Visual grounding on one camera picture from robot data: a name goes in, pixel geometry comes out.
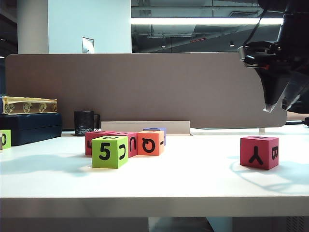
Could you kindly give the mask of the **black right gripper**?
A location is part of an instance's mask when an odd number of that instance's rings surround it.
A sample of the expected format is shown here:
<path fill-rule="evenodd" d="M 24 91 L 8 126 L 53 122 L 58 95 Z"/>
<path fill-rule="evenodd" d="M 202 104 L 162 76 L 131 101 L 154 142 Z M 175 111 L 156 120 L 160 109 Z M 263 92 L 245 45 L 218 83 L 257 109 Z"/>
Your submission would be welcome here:
<path fill-rule="evenodd" d="M 242 46 L 242 61 L 248 68 L 256 68 L 263 91 L 264 111 L 272 112 L 284 92 L 281 108 L 288 111 L 309 88 L 309 76 L 292 72 L 272 71 L 309 70 L 309 52 L 302 48 L 290 49 L 279 42 L 254 41 Z"/>

